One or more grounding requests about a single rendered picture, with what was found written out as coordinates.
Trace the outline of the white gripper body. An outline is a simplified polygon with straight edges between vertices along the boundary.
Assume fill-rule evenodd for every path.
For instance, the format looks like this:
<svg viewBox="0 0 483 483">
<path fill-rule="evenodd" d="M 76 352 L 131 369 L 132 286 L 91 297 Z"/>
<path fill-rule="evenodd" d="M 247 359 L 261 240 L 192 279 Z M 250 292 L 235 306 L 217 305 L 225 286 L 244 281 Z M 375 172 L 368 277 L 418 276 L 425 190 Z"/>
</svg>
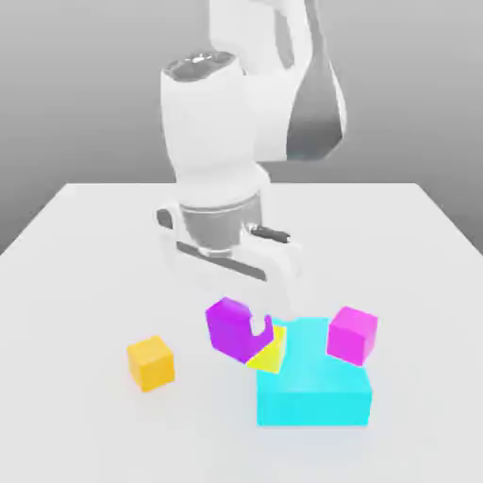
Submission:
<svg viewBox="0 0 483 483">
<path fill-rule="evenodd" d="M 294 241 L 259 236 L 259 231 L 269 229 L 243 229 L 238 244 L 223 255 L 212 255 L 196 246 L 185 230 L 163 226 L 161 250 L 166 266 L 185 286 L 248 307 L 293 307 L 302 268 L 301 247 Z"/>
</svg>

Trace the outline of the small purple cube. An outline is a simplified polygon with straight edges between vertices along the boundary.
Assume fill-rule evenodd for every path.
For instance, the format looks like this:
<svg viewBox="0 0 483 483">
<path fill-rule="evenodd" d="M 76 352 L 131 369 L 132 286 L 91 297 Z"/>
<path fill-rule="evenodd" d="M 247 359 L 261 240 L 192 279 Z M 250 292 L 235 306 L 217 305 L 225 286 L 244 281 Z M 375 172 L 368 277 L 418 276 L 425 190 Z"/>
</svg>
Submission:
<svg viewBox="0 0 483 483">
<path fill-rule="evenodd" d="M 220 299 L 205 314 L 212 347 L 240 363 L 246 363 L 274 339 L 269 315 L 264 318 L 263 331 L 254 335 L 249 307 L 230 298 Z"/>
</svg>

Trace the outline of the small yellow cube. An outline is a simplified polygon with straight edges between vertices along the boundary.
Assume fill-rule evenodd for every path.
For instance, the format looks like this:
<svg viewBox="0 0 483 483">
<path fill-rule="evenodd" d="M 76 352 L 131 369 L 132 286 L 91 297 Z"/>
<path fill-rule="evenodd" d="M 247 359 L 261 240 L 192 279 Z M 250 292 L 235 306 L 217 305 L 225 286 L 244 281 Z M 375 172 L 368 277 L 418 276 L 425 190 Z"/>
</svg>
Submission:
<svg viewBox="0 0 483 483">
<path fill-rule="evenodd" d="M 274 339 L 246 362 L 246 366 L 258 371 L 278 374 L 286 355 L 287 328 L 274 325 Z"/>
</svg>

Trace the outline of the small magenta cube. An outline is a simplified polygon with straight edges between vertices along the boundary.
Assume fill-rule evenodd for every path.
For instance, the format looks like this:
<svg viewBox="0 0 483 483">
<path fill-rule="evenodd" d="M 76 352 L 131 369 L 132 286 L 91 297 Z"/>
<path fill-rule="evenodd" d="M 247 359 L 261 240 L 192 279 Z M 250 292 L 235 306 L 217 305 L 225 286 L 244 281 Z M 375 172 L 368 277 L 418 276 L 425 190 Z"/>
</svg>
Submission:
<svg viewBox="0 0 483 483">
<path fill-rule="evenodd" d="M 362 367 L 375 346 L 378 318 L 370 313 L 343 307 L 330 322 L 326 353 Z"/>
</svg>

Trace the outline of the small orange cube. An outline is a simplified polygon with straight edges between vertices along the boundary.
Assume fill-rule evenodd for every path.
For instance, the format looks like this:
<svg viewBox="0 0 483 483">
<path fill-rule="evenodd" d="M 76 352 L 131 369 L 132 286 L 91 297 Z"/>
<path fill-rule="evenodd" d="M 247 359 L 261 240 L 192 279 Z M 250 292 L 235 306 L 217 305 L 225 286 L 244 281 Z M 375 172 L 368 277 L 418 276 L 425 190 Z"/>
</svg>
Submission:
<svg viewBox="0 0 483 483">
<path fill-rule="evenodd" d="M 175 381 L 173 351 L 160 336 L 127 346 L 128 368 L 143 392 Z"/>
</svg>

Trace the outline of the large cyan box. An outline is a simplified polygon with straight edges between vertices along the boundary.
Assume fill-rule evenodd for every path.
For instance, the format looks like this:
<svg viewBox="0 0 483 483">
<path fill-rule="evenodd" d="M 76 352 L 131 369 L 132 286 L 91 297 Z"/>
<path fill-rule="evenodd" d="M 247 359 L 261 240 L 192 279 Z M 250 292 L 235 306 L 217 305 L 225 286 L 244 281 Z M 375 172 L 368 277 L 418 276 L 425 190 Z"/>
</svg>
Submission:
<svg viewBox="0 0 483 483">
<path fill-rule="evenodd" d="M 364 426 L 373 390 L 364 368 L 325 352 L 329 320 L 299 318 L 287 329 L 280 372 L 257 372 L 259 426 Z"/>
</svg>

